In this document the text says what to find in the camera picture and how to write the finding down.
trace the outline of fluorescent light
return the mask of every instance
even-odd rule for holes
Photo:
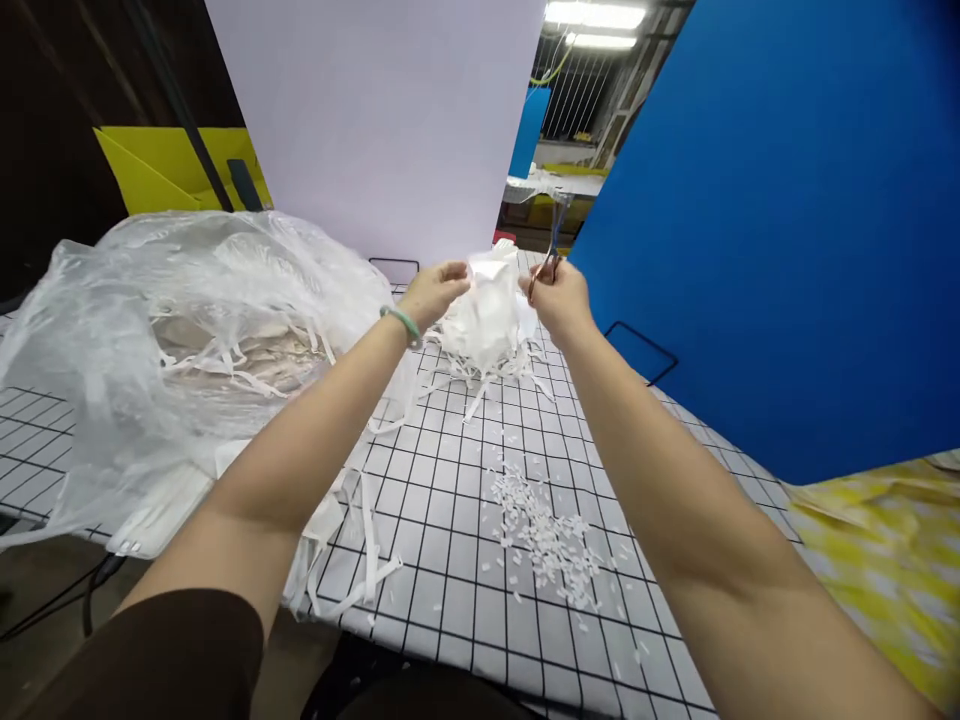
[[[617,35],[582,35],[567,33],[567,45],[574,47],[606,48],[608,50],[629,50],[637,44],[636,38],[625,38]]]
[[[558,25],[586,25],[614,30],[635,30],[646,9],[630,5],[595,5],[586,2],[558,2],[547,5],[547,22]]]

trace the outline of brown sleeve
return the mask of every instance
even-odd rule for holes
[[[222,590],[177,590],[97,630],[22,716],[248,718],[263,656],[253,607]]]

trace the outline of black pole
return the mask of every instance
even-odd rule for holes
[[[140,37],[140,42],[147,51],[150,63],[160,78],[160,83],[163,85],[163,89],[167,94],[167,100],[173,107],[177,121],[183,126],[183,129],[187,131],[187,137],[190,138],[193,151],[197,154],[197,158],[203,166],[203,171],[207,174],[207,179],[210,181],[211,187],[213,187],[213,192],[216,194],[217,200],[220,201],[220,207],[227,212],[233,212],[233,203],[230,202],[227,189],[223,186],[223,181],[220,180],[220,175],[213,165],[213,158],[210,157],[207,146],[204,145],[203,138],[200,137],[197,123],[194,122],[190,108],[187,107],[187,101],[184,99],[180,85],[177,83],[177,78],[173,74],[173,68],[170,67],[170,63],[167,62],[167,58],[163,54],[163,48],[160,45],[157,30],[150,20],[150,15],[144,9],[143,5],[140,4],[140,0],[124,0],[124,6],[127,9],[127,14],[130,16],[131,22],[133,22],[133,27],[137,31],[137,35]]]

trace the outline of black and white grid surface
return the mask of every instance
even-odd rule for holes
[[[519,255],[521,272],[543,257]],[[395,286],[395,294],[403,289]],[[0,335],[12,317],[0,317]],[[493,383],[464,424],[478,388],[453,382],[421,400],[404,427],[377,436],[369,447],[365,471],[376,497],[381,564],[399,554],[405,566],[380,584],[370,608],[351,608],[340,624],[393,649],[506,684],[551,717],[581,710],[657,720],[716,717],[603,470],[563,357],[542,328],[537,332],[547,362],[534,363],[534,374],[551,383],[556,402],[529,379]],[[433,345],[417,353],[417,361],[421,382],[442,362]],[[799,543],[779,483],[683,407],[654,393]],[[62,400],[37,388],[0,390],[0,512],[39,521],[49,516],[69,468],[72,427],[73,413]],[[593,580],[599,611],[569,610],[557,584],[536,588],[529,554],[519,550],[522,563],[516,565],[517,550],[507,553],[493,537],[502,515],[492,502],[495,476],[486,468],[500,467],[500,453],[525,467],[531,480],[549,480],[535,487],[555,515],[579,514],[593,526],[587,544],[605,563]],[[364,577],[364,534],[347,514],[319,560],[324,605],[342,600]],[[105,542],[109,532],[98,527],[86,534]],[[639,665],[635,648],[645,648]]]

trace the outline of yellow patterned cloth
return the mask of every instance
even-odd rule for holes
[[[960,480],[915,460],[786,490],[820,581],[949,709],[960,687]]]

